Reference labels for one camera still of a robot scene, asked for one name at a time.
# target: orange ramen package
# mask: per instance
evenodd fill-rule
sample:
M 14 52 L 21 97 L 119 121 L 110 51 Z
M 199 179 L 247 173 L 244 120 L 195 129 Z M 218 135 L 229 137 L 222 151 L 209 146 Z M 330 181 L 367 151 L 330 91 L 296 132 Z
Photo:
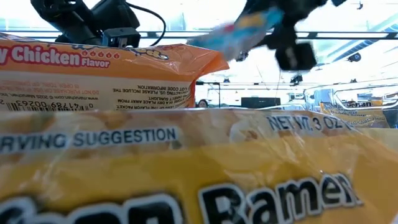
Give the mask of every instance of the orange ramen package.
M 309 111 L 0 113 L 0 223 L 393 223 L 398 154 Z
M 0 33 L 0 110 L 189 108 L 195 81 L 224 69 L 220 53 L 184 44 L 115 49 Z

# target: barcode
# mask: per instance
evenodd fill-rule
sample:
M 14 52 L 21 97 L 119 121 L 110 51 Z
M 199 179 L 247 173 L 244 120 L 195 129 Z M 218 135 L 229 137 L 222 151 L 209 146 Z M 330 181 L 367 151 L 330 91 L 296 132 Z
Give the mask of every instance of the barcode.
M 9 111 L 88 111 L 88 106 L 77 106 L 76 108 L 54 108 L 51 106 L 19 106 L 16 103 L 6 103 Z

